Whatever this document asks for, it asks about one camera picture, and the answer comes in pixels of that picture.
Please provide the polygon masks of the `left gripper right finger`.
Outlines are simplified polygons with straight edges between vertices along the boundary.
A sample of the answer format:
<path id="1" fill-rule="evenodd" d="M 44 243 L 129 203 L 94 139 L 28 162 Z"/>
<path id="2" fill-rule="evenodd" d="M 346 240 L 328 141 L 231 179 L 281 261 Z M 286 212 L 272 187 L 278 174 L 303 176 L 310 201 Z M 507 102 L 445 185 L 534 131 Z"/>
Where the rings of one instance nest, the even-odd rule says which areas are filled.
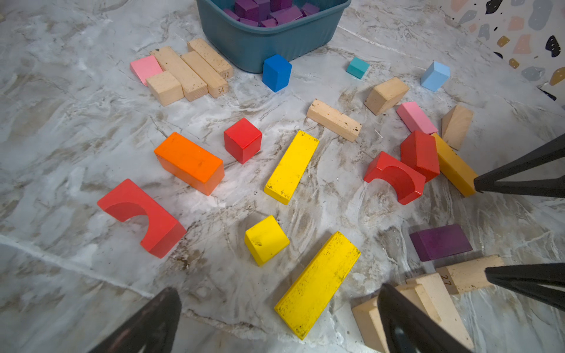
<path id="1" fill-rule="evenodd" d="M 384 284 L 378 309 L 390 352 L 468 352 L 392 285 Z"/>

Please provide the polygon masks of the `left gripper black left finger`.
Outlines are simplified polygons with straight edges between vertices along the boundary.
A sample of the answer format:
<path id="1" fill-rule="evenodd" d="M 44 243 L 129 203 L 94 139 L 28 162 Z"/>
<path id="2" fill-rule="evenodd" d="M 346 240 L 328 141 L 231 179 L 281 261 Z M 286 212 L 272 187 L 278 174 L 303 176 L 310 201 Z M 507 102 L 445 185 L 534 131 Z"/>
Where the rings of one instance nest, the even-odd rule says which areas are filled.
<path id="1" fill-rule="evenodd" d="M 92 352 L 170 352 L 182 304 L 175 288 L 164 288 L 155 298 L 116 329 Z"/>

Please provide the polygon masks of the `teal storage bin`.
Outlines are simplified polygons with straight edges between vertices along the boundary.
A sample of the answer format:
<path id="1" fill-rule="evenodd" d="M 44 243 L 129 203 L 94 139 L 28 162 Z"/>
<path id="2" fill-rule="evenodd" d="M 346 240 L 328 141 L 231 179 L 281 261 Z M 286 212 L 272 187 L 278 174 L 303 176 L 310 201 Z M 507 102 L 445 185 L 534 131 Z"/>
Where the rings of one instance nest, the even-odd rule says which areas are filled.
<path id="1" fill-rule="evenodd" d="M 320 11 L 273 28 L 252 27 L 235 21 L 224 12 L 233 1 L 198 0 L 202 30 L 207 39 L 234 66 L 250 73 L 263 71 L 264 60 L 279 54 L 292 61 L 325 44 L 333 37 L 338 22 L 351 2 L 312 1 Z"/>

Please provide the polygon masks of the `purple brick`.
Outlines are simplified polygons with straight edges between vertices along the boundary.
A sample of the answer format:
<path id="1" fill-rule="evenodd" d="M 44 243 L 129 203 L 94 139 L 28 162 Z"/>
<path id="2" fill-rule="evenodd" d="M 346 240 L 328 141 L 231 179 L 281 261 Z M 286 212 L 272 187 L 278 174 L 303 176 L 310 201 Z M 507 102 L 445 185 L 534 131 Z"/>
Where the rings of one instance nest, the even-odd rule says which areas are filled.
<path id="1" fill-rule="evenodd" d="M 421 230 L 410 234 L 410 238 L 422 262 L 472 251 L 459 224 Z"/>

